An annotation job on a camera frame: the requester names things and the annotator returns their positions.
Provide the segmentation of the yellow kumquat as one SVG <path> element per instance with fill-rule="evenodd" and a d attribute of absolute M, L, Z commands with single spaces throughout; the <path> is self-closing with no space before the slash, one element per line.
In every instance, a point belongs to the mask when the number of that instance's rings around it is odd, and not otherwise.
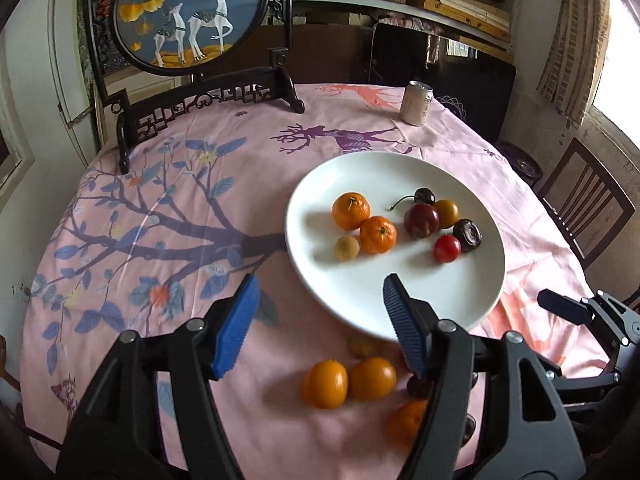
<path fill-rule="evenodd" d="M 373 402 L 391 394 L 397 385 L 397 373 L 390 361 L 372 356 L 349 372 L 349 392 L 358 402 Z"/>
<path fill-rule="evenodd" d="M 335 410 L 347 398 L 348 374 L 346 367 L 335 360 L 325 360 L 306 373 L 300 394 L 303 401 L 318 410 Z"/>

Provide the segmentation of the red cherry tomato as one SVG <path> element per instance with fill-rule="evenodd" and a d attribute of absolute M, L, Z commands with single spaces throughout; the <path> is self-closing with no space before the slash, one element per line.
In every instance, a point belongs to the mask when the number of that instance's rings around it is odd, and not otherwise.
<path fill-rule="evenodd" d="M 439 237 L 433 248 L 433 256 L 438 263 L 454 262 L 461 253 L 460 240 L 450 234 Z"/>

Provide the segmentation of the beige longan fruit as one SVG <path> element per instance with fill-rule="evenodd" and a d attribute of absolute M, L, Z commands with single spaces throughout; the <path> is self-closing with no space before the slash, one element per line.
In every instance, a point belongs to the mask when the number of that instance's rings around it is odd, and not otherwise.
<path fill-rule="evenodd" d="M 334 256 L 338 262 L 355 259 L 360 253 L 360 244 L 356 236 L 341 236 L 335 243 Z"/>

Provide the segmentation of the large dark red plum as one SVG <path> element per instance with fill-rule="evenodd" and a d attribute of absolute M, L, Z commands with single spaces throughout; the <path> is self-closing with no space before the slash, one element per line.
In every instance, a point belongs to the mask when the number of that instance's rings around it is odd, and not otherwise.
<path fill-rule="evenodd" d="M 404 214 L 404 227 L 413 238 L 427 238 L 439 229 L 439 214 L 432 205 L 414 204 Z"/>

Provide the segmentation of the small yellow orange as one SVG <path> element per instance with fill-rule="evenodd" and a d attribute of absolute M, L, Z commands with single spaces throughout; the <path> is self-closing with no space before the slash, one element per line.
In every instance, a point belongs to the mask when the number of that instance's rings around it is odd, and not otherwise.
<path fill-rule="evenodd" d="M 433 207 L 438 213 L 441 230 L 452 228 L 460 219 L 458 205 L 452 200 L 436 200 Z"/>

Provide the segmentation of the dark red cherry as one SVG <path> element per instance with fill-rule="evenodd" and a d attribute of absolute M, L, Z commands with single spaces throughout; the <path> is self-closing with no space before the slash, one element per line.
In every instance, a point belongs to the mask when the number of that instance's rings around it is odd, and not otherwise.
<path fill-rule="evenodd" d="M 436 202 L 435 194 L 429 188 L 418 188 L 412 194 L 402 196 L 393 203 L 388 211 L 393 211 L 400 203 L 405 200 L 412 200 L 415 204 L 427 204 L 433 206 Z"/>

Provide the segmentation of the mandarin orange front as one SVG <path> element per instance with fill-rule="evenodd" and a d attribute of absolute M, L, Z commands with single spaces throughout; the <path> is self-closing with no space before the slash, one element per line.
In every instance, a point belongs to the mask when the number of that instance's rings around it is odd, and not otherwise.
<path fill-rule="evenodd" d="M 352 232 L 370 218 L 371 207 L 362 194 L 347 192 L 334 200 L 331 214 L 337 226 L 345 232 Z"/>

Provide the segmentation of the wrinkled dark passion fruit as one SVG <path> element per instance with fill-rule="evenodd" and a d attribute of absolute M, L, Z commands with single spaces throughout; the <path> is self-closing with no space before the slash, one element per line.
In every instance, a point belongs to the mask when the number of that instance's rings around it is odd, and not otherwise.
<path fill-rule="evenodd" d="M 407 382 L 408 395 L 416 400 L 427 400 L 431 396 L 432 382 L 412 375 Z"/>

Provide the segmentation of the small yellow fruit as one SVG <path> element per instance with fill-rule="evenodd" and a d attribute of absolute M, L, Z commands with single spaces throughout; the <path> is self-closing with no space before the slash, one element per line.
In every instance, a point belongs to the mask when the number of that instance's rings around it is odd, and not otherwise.
<path fill-rule="evenodd" d="M 365 360 L 382 356 L 384 344 L 367 335 L 352 335 L 347 338 L 347 349 L 354 359 Z"/>

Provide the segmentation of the dark wooden chair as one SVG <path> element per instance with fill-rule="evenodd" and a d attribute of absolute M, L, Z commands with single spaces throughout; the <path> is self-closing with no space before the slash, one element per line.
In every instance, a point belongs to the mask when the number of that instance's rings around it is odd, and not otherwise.
<path fill-rule="evenodd" d="M 570 168 L 573 158 L 582 162 L 582 171 L 570 184 L 562 203 L 554 206 L 549 195 L 552 188 L 560 183 L 562 173 Z M 636 206 L 611 171 L 577 138 L 570 140 L 536 194 L 584 270 L 604 253 L 636 212 Z M 605 222 L 600 238 L 589 249 L 580 246 L 578 237 L 594 228 L 597 218 L 607 211 L 616 212 L 616 216 Z"/>

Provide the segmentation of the white ceramic plate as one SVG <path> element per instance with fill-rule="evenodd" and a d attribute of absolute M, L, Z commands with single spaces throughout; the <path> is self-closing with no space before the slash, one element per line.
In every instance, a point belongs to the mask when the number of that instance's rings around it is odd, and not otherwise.
<path fill-rule="evenodd" d="M 437 262 L 437 237 L 417 240 L 402 225 L 410 205 L 399 197 L 417 188 L 452 200 L 462 217 L 480 228 L 480 247 L 453 262 Z M 363 195 L 372 214 L 396 226 L 397 242 L 389 252 L 360 252 L 350 261 L 337 260 L 334 245 L 345 232 L 333 221 L 331 208 L 346 192 Z M 322 307 L 357 330 L 389 341 L 396 334 L 383 304 L 388 274 L 397 274 L 410 296 L 466 330 L 497 305 L 506 276 L 503 241 L 487 206 L 452 174 L 408 155 L 361 152 L 322 162 L 294 188 L 286 208 L 285 238 L 296 273 Z"/>

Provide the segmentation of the pink printed tablecloth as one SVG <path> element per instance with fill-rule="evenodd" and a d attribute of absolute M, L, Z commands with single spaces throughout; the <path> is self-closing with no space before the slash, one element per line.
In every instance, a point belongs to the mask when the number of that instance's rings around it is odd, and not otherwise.
<path fill-rule="evenodd" d="M 233 452 L 250 479 L 393 479 L 404 454 L 383 425 L 402 392 L 317 411 L 305 370 L 346 361 L 348 330 L 296 276 L 283 222 L 295 185 L 327 159 L 405 153 L 450 172 L 487 206 L 506 245 L 506 284 L 477 333 L 517 330 L 567 376 L 592 376 L 605 355 L 588 330 L 538 307 L 544 288 L 589 288 L 534 192 L 469 126 L 434 104 L 422 127 L 398 116 L 401 91 L 305 84 L 306 105 L 214 104 L 190 110 L 134 151 L 114 151 L 82 176 L 32 281 L 20 381 L 26 424 L 62 440 L 106 352 L 123 330 L 169 333 L 231 294 L 247 272 L 266 299 L 236 367 L 213 384 Z"/>

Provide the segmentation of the beige drink can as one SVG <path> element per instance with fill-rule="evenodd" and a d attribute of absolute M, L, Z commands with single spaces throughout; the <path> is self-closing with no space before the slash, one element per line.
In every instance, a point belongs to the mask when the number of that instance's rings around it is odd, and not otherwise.
<path fill-rule="evenodd" d="M 431 86 L 417 80 L 410 80 L 402 96 L 399 116 L 412 126 L 423 126 L 434 100 Z"/>

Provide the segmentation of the round deer painting screen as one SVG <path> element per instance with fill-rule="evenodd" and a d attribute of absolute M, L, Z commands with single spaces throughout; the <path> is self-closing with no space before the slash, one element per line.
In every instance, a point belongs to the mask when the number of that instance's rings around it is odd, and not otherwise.
<path fill-rule="evenodd" d="M 192 108 L 228 101 L 287 102 L 305 110 L 284 63 L 292 47 L 293 0 L 110 0 L 110 33 L 96 29 L 96 4 L 84 2 L 88 57 L 101 103 L 116 116 L 118 166 L 128 174 L 132 151 Z M 221 63 L 239 53 L 267 16 L 280 21 L 283 42 L 269 50 L 269 62 L 223 72 Z M 100 60 L 102 44 L 114 46 L 142 73 L 181 78 L 184 83 L 157 96 L 131 102 L 127 91 L 108 92 Z"/>

